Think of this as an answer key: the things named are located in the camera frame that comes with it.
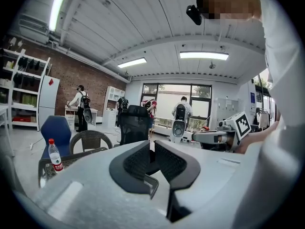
person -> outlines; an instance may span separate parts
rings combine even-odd
[[[123,109],[127,109],[128,108],[128,99],[126,99],[125,97],[121,97],[116,102],[116,108],[118,110],[118,123],[117,123],[117,127],[119,127],[120,126],[119,115],[120,115],[120,113],[122,113]]]
[[[197,0],[197,9],[206,19],[259,20],[264,28],[265,60],[269,82],[276,84],[293,65],[305,67],[301,39],[275,0]],[[275,121],[268,129],[249,133],[236,150],[245,153],[251,143],[264,141],[284,120]]]
[[[188,119],[190,117],[192,117],[193,115],[193,109],[192,109],[192,106],[187,102],[187,98],[186,97],[182,97],[181,98],[181,102],[177,103],[175,105],[175,107],[173,108],[173,111],[172,111],[172,115],[175,117],[176,115],[176,109],[177,109],[177,106],[180,105],[180,104],[183,104],[185,106],[185,129],[187,128],[187,123],[188,123]]]
[[[154,116],[156,114],[157,102],[153,98],[151,100],[146,100],[146,101],[141,102],[141,105],[144,106],[147,109],[147,112],[150,115],[149,128],[151,129],[153,127],[153,119],[154,119]]]
[[[77,88],[77,94],[75,95],[75,97],[73,98],[73,100],[71,102],[67,103],[67,106],[70,108],[71,105],[77,103],[77,112],[76,115],[78,116],[78,130],[76,130],[77,132],[81,132],[81,131],[87,131],[88,130],[88,125],[87,122],[85,120],[85,117],[83,115],[84,113],[84,109],[81,108],[81,97],[83,96],[88,96],[87,93],[84,91],[85,88],[83,85],[79,85]]]

white floor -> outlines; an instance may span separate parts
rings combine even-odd
[[[120,130],[117,128],[106,128],[103,125],[97,125],[97,131],[105,133],[112,144],[117,144],[121,138]],[[76,135],[77,132],[72,130],[72,137]],[[17,175],[19,180],[29,198],[33,198],[35,193],[38,191],[38,162],[43,153],[45,142],[42,138],[40,132],[36,129],[29,129],[27,127],[15,127],[10,131],[10,139],[12,143],[12,148],[15,152],[15,157],[13,158]],[[152,135],[150,138],[151,149],[154,150],[155,140],[168,140],[168,137],[161,135]],[[33,149],[30,150],[30,144],[36,143]],[[195,148],[200,148],[198,143],[180,143],[184,146],[192,146]],[[8,142],[5,136],[4,128],[0,128],[0,148],[3,153],[10,154],[8,147]],[[82,152],[81,140],[77,142],[74,148],[74,153]],[[158,179],[159,187],[152,200],[155,206],[162,213],[166,213],[168,195],[169,195],[169,184],[162,175],[160,171],[153,174],[152,177]]]

ceiling beam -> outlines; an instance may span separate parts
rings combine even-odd
[[[110,63],[112,60],[116,60],[118,58],[122,58],[128,54],[135,53],[136,51],[140,51],[143,49],[147,49],[149,47],[154,47],[158,46],[160,44],[165,44],[165,43],[180,43],[180,42],[214,42],[214,43],[221,43],[222,45],[234,45],[234,46],[239,46],[242,48],[249,49],[251,51],[254,51],[256,53],[264,55],[264,50],[259,49],[253,45],[247,44],[245,42],[237,41],[237,40],[232,40],[229,38],[221,38],[221,42],[218,42],[218,38],[216,39],[214,36],[206,36],[206,35],[188,35],[188,36],[175,36],[175,37],[167,37],[167,38],[162,38],[150,42],[146,42],[140,45],[137,45],[135,47],[129,48],[125,51],[122,51],[120,53],[113,54],[110,56],[109,59],[105,60],[102,62],[102,65],[106,65]]]
[[[66,34],[67,34],[67,30],[71,24],[72,18],[79,6],[79,4],[81,3],[82,0],[71,0],[71,2],[68,4],[68,10],[66,13],[66,17],[65,20],[63,21],[63,25],[62,25],[62,31],[61,31],[61,41],[60,41],[60,45],[62,46],[65,42],[66,39]]]
[[[238,80],[229,77],[216,76],[216,75],[205,75],[205,74],[158,74],[158,75],[144,75],[144,76],[133,76],[132,81],[143,81],[143,80],[158,80],[158,79],[180,79],[180,80],[209,80],[216,82],[226,82],[232,84],[238,84]]]

ceiling light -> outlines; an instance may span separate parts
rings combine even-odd
[[[63,0],[54,0],[53,6],[51,10],[51,16],[50,16],[50,23],[49,23],[49,30],[55,31],[56,24],[57,24],[57,18],[59,15],[59,11],[61,10]]]
[[[229,55],[222,52],[180,52],[181,59],[220,59],[227,60]]]
[[[132,65],[135,65],[135,64],[146,63],[146,62],[147,61],[146,61],[145,58],[141,58],[141,59],[132,60],[132,61],[129,61],[129,62],[126,62],[126,63],[118,64],[118,66],[120,68],[124,68],[124,67],[127,67],[127,66],[132,66]]]

